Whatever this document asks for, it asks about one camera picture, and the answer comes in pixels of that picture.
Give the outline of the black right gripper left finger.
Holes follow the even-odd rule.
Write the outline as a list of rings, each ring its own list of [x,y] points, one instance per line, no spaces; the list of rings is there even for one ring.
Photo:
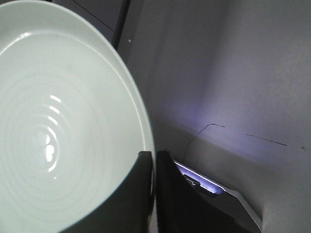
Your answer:
[[[141,151],[128,175],[108,199],[62,232],[147,233],[153,203],[152,153]]]

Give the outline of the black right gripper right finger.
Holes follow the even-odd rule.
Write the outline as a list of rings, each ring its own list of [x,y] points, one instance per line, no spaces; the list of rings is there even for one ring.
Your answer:
[[[233,218],[205,202],[168,151],[156,155],[156,214],[160,233],[242,233]]]

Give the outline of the grey robot base panel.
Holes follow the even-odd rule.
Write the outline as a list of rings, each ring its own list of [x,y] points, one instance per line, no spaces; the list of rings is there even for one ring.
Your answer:
[[[250,233],[262,232],[261,218],[238,191],[206,177],[180,161],[175,160],[174,163],[187,182],[207,203],[232,217]]]

